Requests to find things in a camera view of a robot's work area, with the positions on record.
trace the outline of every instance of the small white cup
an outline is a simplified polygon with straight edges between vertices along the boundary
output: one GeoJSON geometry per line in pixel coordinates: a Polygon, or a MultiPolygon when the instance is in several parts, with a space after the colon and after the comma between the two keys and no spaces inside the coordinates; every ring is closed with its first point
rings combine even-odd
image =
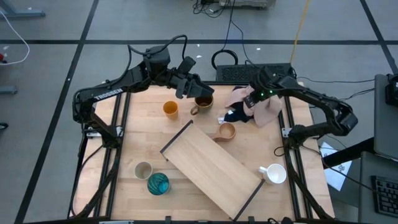
{"type": "Polygon", "coordinates": [[[259,172],[268,184],[281,184],[286,180],[286,170],[279,164],[271,164],[268,168],[260,167],[259,172]]]}
{"type": "Polygon", "coordinates": [[[140,162],[134,169],[136,177],[140,180],[146,180],[152,175],[152,165],[149,162],[140,162]]]}

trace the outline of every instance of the teal glass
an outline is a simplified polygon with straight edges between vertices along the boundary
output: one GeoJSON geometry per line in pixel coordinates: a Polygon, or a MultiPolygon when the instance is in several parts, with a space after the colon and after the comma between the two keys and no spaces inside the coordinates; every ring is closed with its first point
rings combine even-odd
{"type": "Polygon", "coordinates": [[[169,178],[163,173],[152,174],[148,179],[148,190],[153,195],[162,195],[170,188],[169,178]]]}

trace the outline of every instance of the table leg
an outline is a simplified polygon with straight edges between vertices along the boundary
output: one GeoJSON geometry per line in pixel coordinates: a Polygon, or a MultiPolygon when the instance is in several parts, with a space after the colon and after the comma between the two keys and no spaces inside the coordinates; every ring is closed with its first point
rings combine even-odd
{"type": "Polygon", "coordinates": [[[363,151],[368,151],[368,152],[374,153],[373,142],[374,142],[374,138],[371,137],[371,138],[369,138],[365,141],[362,141],[354,146],[351,146],[344,150],[330,154],[329,156],[324,157],[323,160],[330,167],[337,166],[337,165],[342,164],[347,161],[352,161],[354,159],[360,158],[361,153],[363,151]]]}

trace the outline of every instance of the wooden tabletop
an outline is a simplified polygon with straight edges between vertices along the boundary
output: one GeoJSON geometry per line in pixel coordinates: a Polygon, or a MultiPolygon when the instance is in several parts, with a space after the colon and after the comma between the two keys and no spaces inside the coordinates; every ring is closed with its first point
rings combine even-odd
{"type": "Polygon", "coordinates": [[[262,181],[192,122],[162,154],[233,220],[262,181]]]}
{"type": "MultiPolygon", "coordinates": [[[[132,94],[112,219],[164,220],[165,216],[171,216],[172,220],[229,220],[228,214],[222,211],[171,162],[167,162],[159,152],[191,119],[195,126],[204,133],[216,133],[219,125],[217,118],[223,117],[228,111],[224,107],[224,102],[233,86],[212,87],[215,89],[215,101],[212,109],[207,114],[196,116],[190,114],[193,99],[177,99],[173,90],[152,86],[147,91],[132,94]],[[163,104],[169,100],[178,103],[179,116],[175,121],[166,118],[162,111],[163,104]],[[151,195],[147,189],[147,182],[138,180],[134,176],[136,164],[142,161],[150,162],[154,167],[154,172],[162,172],[167,175],[172,186],[168,194],[151,195]]],[[[108,124],[111,122],[114,102],[115,97],[101,101],[96,106],[96,114],[108,124]]],[[[124,97],[121,102],[119,124],[124,97]]],[[[308,104],[296,98],[291,98],[290,102],[295,124],[311,125],[312,119],[308,104]]],[[[287,125],[285,108],[283,112],[287,125]]],[[[273,153],[276,147],[282,145],[278,119],[262,128],[258,128],[253,120],[247,123],[238,121],[233,124],[236,127],[236,137],[230,142],[219,142],[219,145],[250,172],[261,178],[261,174],[257,171],[259,166],[267,167],[273,163],[285,166],[284,157],[276,157],[273,153]]],[[[101,143],[100,138],[89,139],[85,157],[88,157],[101,143]]],[[[304,145],[318,149],[318,144],[314,139],[307,140],[304,145]]],[[[91,158],[81,172],[74,201],[76,212],[83,209],[98,188],[104,152],[103,149],[91,158]]],[[[309,191],[323,209],[334,217],[320,156],[306,149],[301,150],[301,155],[309,191]]],[[[297,192],[301,216],[304,217],[302,195],[298,188],[297,192]]],[[[102,215],[105,213],[107,200],[108,193],[106,192],[101,207],[100,214],[102,215]]],[[[288,180],[279,185],[265,183],[238,220],[247,220],[248,216],[254,216],[256,221],[266,221],[270,217],[276,220],[281,220],[284,217],[294,218],[288,180]]]]}

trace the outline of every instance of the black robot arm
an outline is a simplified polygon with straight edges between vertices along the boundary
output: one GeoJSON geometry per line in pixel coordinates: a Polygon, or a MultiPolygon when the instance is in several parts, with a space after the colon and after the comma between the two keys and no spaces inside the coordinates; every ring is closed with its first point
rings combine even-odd
{"type": "Polygon", "coordinates": [[[95,114],[93,104],[121,93],[137,93],[149,88],[151,84],[176,89],[177,98],[211,96],[214,89],[204,84],[199,75],[189,73],[195,61],[185,57],[178,68],[167,68],[170,55],[167,47],[156,46],[147,49],[143,61],[126,71],[115,80],[78,90],[73,97],[73,119],[81,124],[87,124],[102,136],[103,146],[116,148],[120,138],[116,127],[108,126],[95,114]]]}
{"type": "Polygon", "coordinates": [[[358,123],[353,109],[347,103],[325,94],[317,93],[301,86],[290,69],[288,74],[272,73],[266,67],[260,74],[253,77],[250,85],[254,91],[244,99],[252,107],[258,101],[263,101],[273,95],[293,96],[322,109],[326,122],[311,126],[295,125],[289,132],[287,144],[289,147],[299,147],[304,141],[313,136],[322,137],[325,134],[346,136],[358,123]]]}

